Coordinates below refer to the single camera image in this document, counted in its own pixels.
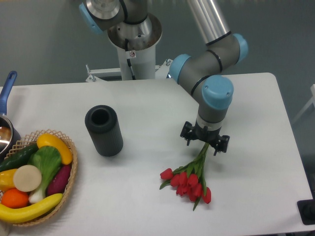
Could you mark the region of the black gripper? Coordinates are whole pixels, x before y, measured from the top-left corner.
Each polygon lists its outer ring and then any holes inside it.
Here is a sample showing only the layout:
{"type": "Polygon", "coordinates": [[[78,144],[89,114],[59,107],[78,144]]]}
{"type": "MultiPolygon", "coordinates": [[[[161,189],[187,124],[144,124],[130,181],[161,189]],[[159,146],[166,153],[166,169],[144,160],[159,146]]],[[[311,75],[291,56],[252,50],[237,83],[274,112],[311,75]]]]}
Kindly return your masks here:
{"type": "Polygon", "coordinates": [[[180,133],[180,137],[186,140],[187,146],[189,146],[190,142],[193,140],[209,143],[214,149],[214,156],[216,156],[219,152],[227,152],[230,140],[230,136],[228,135],[220,136],[220,130],[221,128],[210,130],[208,126],[199,125],[197,122],[195,122],[195,126],[193,126],[190,122],[186,121],[180,133]]]}

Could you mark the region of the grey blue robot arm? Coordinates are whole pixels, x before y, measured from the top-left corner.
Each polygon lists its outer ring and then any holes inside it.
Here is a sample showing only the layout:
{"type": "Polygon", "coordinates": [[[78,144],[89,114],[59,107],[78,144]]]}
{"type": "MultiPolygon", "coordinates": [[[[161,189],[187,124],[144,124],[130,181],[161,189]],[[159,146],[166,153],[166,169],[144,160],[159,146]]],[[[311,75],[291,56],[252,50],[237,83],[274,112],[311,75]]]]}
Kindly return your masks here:
{"type": "Polygon", "coordinates": [[[219,3],[215,0],[189,0],[189,18],[176,23],[189,31],[180,31],[172,39],[186,46],[198,32],[198,46],[172,56],[163,66],[156,64],[156,46],[162,37],[161,21],[148,10],[145,0],[84,0],[79,10],[87,26],[96,34],[106,33],[116,48],[117,72],[123,80],[169,77],[198,104],[194,124],[186,122],[181,136],[187,141],[200,140],[214,151],[226,152],[229,136],[220,135],[222,122],[231,104],[234,87],[222,75],[239,64],[248,54],[246,39],[232,33],[219,3]]]}

